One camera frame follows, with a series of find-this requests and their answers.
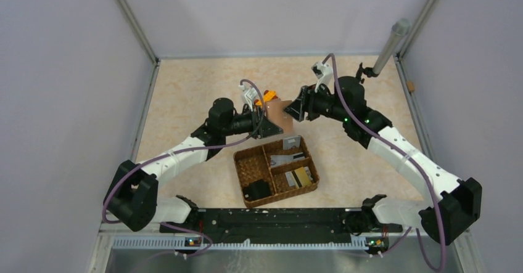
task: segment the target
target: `white wall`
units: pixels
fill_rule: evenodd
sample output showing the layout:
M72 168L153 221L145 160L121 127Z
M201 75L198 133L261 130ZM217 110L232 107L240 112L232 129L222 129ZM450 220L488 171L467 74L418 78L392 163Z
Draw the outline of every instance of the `white wall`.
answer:
M406 57L436 156L483 185L472 233L488 272L523 258L523 0L440 0Z
M159 57L378 53L426 0L127 0Z
M113 0L0 9L0 272L85 272L152 64Z

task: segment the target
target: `woven tray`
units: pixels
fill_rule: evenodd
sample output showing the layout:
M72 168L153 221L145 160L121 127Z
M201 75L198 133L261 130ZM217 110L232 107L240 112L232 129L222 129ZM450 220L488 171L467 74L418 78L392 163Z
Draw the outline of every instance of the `woven tray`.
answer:
M234 154L234 165L236 166L236 173L240 182L242 196L245 206L253 208L256 206L280 201L286 198L297 195L309 193L318 188L319 176L312 161L312 158L307 150L307 145L303 137L301 137L300 146L294 149L283 150L283 140L270 142L269 144L259 145L258 147L249 148L238 151ZM271 155L291 155L303 152L305 154L304 160L293 161L274 168L270 168ZM297 168L308 166L311 172L313 182L311 185L296 189L289 186L285 173ZM271 189L271 196L265 197L255 201L248 201L243 194L243 188L247 187L251 182L259 179L269 183Z

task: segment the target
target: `gray cylinder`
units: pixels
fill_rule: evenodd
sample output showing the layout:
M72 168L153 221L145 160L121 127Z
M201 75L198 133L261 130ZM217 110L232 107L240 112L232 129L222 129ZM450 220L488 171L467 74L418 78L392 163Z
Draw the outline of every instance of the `gray cylinder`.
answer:
M383 49L373 66L374 74L379 75L381 73L381 70L383 70L383 67L389 60L390 56L394 53L394 50L396 50L398 43L408 34L409 30L410 21L407 18L401 18L398 22L394 23L392 31L390 32L389 40L387 40L387 43L383 46Z

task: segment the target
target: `beige wood surface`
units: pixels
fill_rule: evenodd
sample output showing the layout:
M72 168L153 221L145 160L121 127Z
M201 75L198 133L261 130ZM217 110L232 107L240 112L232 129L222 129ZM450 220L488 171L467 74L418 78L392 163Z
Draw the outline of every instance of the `beige wood surface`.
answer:
M310 67L322 57L260 57L163 60L138 152L147 160L182 142L207 117L219 97L242 107L240 79L247 78L262 90L275 90L284 100L294 100L303 85L316 82ZM360 62L371 66L375 56L337 57L339 76L353 76ZM367 79L367 104L384 114L415 146L418 138L394 62L389 60L378 78ZM295 133L307 142L320 176L318 189L264 207L351 207L376 194L421 199L417 191L380 157L366 151L344 133L341 123L320 117L294 123ZM189 168L160 189L164 197L183 195L199 207L244 207L233 153L280 139L251 139L223 149L211 160ZM243 136L228 137L228 142Z

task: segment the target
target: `wooden table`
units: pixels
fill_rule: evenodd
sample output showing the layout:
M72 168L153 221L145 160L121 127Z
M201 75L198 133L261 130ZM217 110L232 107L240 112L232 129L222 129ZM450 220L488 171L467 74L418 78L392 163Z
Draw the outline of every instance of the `wooden table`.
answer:
M154 87L138 160L152 158L183 141L207 117L219 97L242 107L240 79L252 80L262 90L275 90L283 100L294 100L303 85L316 82L310 67L322 57L260 57L163 60ZM375 56L337 58L339 76L354 75L360 62L371 66ZM367 79L368 106L380 111L413 145L419 148L405 95L393 60L378 78ZM387 194L400 199L421 196L380 157L367 152L344 133L341 123L320 117L294 123L303 136L320 176L318 188L308 194L263 207L357 207L363 199ZM228 142L244 136L228 137ZM233 162L233 153L280 139L250 139L223 149L211 160L189 168L160 189L160 195L183 195L199 207L245 207Z

